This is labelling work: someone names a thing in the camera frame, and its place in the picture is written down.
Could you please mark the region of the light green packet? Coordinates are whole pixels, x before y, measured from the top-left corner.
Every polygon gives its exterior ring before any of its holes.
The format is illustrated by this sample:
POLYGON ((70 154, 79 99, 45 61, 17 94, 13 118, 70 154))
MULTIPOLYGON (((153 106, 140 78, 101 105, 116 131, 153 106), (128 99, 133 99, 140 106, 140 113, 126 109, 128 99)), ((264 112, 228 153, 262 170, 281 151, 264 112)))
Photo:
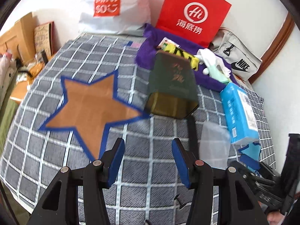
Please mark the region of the light green packet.
POLYGON ((220 72, 216 67, 208 67, 208 74, 214 80, 221 82, 223 84, 228 84, 231 79, 226 77, 222 72, 220 72))

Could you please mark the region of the white glove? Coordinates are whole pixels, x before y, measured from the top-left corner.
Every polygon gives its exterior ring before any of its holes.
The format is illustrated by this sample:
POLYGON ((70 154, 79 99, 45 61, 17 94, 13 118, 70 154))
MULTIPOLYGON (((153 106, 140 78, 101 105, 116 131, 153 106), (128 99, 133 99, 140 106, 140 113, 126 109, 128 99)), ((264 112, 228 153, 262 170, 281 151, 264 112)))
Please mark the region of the white glove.
POLYGON ((230 78, 231 70, 225 66, 223 59, 208 48, 199 49, 195 54, 195 57, 206 65, 208 72, 210 69, 213 69, 214 71, 218 70, 226 78, 230 78))

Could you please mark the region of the blue star mat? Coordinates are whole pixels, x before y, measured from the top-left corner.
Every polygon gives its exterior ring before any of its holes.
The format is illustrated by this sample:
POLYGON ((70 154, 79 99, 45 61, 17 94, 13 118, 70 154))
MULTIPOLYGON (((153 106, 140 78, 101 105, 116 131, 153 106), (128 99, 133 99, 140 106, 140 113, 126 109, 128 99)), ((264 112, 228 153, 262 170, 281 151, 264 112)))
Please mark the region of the blue star mat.
POLYGON ((250 171, 255 173, 260 169, 260 143, 249 143, 245 147, 240 148, 238 151, 241 154, 240 161, 244 163, 250 171))

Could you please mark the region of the plush toys pile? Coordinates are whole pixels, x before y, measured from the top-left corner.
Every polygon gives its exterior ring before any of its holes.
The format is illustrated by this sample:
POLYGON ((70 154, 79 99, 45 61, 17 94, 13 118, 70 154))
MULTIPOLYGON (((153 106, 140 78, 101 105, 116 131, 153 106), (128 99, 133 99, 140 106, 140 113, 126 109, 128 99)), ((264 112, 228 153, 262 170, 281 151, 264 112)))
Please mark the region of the plush toys pile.
POLYGON ((12 57, 10 52, 5 52, 1 57, 1 74, 0 74, 0 91, 1 91, 1 102, 2 107, 5 95, 8 87, 15 75, 17 70, 16 60, 12 57))

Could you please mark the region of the purple towel mat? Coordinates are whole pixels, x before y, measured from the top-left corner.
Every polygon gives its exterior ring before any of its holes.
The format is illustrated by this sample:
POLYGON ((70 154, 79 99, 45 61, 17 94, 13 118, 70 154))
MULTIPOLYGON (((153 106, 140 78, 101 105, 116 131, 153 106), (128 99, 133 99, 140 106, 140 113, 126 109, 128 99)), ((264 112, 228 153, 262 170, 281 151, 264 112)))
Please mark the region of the purple towel mat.
MULTIPOLYGON (((137 52, 135 63, 138 66, 148 70, 152 70, 154 68, 157 46, 165 37, 174 41, 175 43, 180 45, 180 48, 182 48, 184 51, 193 55, 195 55, 199 49, 203 49, 202 46, 194 42, 155 28, 149 23, 146 23, 144 25, 143 36, 146 38, 146 40, 142 43, 137 52)), ((202 73, 203 68, 204 66, 201 66, 199 71, 194 72, 196 83, 198 85, 202 85, 207 89, 221 92, 226 87, 226 85, 211 78, 208 75, 204 75, 202 73)))

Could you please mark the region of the clear bubble wrap bag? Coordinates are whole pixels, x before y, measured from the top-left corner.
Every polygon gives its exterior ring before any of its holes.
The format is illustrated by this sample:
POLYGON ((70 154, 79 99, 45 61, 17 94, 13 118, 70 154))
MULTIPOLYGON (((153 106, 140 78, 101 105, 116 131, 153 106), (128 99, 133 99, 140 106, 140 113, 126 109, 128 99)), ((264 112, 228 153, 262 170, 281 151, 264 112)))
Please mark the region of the clear bubble wrap bag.
POLYGON ((225 170, 231 145, 230 133, 220 125, 205 121, 199 144, 199 157, 212 168, 225 170))

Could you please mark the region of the yellow black pouch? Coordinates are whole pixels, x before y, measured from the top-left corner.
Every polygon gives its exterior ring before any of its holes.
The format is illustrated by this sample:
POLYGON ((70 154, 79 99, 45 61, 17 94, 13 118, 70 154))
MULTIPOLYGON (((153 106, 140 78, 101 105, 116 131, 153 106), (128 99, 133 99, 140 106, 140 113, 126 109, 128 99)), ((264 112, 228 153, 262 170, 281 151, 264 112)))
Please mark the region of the yellow black pouch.
POLYGON ((176 47, 176 45, 174 45, 174 44, 163 45, 162 50, 166 51, 170 54, 174 54, 176 56, 183 57, 184 59, 186 59, 190 62, 191 68, 194 71, 198 71, 199 59, 197 57, 195 57, 194 55, 186 52, 185 50, 182 50, 179 47, 176 47))

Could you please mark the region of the brown star mat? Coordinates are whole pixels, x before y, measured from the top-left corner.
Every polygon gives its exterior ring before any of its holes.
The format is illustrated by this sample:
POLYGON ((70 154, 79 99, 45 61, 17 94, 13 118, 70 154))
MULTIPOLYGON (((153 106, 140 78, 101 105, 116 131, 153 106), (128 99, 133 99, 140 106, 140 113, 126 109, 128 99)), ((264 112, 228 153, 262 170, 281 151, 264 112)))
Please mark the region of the brown star mat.
POLYGON ((118 76, 115 70, 91 83, 61 76, 63 103, 39 129, 72 131, 89 159, 100 159, 111 127, 149 118, 149 114, 117 95, 118 76))

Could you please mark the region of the brown wooden door frame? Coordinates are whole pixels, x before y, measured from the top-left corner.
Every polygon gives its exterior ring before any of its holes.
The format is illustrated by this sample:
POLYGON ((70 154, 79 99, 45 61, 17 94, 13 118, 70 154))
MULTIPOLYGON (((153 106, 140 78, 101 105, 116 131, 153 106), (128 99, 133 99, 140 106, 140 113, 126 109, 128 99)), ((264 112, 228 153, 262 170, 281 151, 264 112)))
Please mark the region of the brown wooden door frame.
POLYGON ((292 30, 294 29, 294 26, 295 26, 294 19, 292 15, 288 12, 286 19, 282 27, 280 28, 280 31, 277 33, 276 37, 274 38, 269 48, 262 55, 261 57, 262 64, 259 67, 259 70, 257 71, 256 74, 250 77, 249 82, 251 84, 254 83, 275 60, 275 58, 277 57, 279 52, 283 49, 284 45, 289 39, 292 30))

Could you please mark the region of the grey checked bed sheet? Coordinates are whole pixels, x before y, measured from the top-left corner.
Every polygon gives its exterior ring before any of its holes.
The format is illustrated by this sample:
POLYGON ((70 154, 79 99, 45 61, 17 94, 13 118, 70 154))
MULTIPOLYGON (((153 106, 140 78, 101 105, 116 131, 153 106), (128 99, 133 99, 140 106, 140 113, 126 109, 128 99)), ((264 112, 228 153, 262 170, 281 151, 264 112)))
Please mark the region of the grey checked bed sheet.
MULTIPOLYGON (((61 76, 91 83, 118 71, 117 95, 140 109, 147 101, 149 70, 138 66, 134 39, 82 34, 60 48, 21 102, 1 157, 1 179, 28 211, 34 209, 61 167, 85 167, 89 157, 72 131, 40 130, 63 103, 61 76)), ((116 182, 104 190, 112 224, 184 224, 193 192, 184 187, 171 152, 179 138, 188 148, 185 120, 163 116, 111 127, 110 149, 117 138, 126 144, 116 182)))

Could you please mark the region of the grey Nike waist bag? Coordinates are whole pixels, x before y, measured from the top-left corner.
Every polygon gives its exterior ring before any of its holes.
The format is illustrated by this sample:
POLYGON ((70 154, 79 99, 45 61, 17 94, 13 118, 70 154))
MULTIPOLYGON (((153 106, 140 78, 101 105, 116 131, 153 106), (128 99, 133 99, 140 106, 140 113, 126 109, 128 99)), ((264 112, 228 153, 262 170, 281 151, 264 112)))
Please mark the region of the grey Nike waist bag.
POLYGON ((229 29, 221 27, 209 45, 209 49, 231 65, 233 74, 249 80, 260 68, 262 60, 229 29))

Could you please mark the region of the wooden bedside furniture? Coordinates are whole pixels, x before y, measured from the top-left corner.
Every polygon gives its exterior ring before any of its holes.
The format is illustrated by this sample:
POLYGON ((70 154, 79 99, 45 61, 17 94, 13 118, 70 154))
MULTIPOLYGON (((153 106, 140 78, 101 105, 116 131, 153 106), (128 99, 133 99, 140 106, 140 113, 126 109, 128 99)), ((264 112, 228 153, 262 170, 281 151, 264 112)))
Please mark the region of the wooden bedside furniture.
POLYGON ((36 21, 32 12, 16 21, 14 26, 1 36, 1 54, 9 50, 13 58, 19 58, 23 65, 32 60, 36 54, 35 27, 36 21))

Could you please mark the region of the white Miniso plastic bag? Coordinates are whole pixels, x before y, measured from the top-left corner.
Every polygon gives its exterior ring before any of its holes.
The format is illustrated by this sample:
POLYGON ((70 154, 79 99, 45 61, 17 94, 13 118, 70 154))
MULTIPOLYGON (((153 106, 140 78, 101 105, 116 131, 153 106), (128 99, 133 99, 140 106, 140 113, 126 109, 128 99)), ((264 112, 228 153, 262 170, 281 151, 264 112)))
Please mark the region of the white Miniso plastic bag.
POLYGON ((142 36, 151 22, 149 0, 79 0, 81 32, 142 36))

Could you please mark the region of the red paper shopping bag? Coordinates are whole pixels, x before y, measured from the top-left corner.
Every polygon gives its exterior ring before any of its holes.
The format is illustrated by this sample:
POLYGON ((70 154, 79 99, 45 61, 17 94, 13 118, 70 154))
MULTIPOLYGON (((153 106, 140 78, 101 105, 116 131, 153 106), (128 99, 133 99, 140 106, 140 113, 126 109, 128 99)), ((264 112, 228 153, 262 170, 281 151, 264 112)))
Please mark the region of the red paper shopping bag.
POLYGON ((230 8, 225 0, 164 0, 156 28, 208 47, 230 8))

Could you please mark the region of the brown patterned box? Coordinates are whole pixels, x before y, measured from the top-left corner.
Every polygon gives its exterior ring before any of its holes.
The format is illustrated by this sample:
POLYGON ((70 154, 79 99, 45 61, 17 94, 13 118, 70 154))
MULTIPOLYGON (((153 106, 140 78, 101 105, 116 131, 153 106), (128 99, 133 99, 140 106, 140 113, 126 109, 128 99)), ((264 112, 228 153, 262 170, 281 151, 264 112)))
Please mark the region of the brown patterned box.
POLYGON ((34 29, 34 46, 36 53, 45 51, 49 59, 53 55, 53 27, 54 22, 40 24, 34 29))

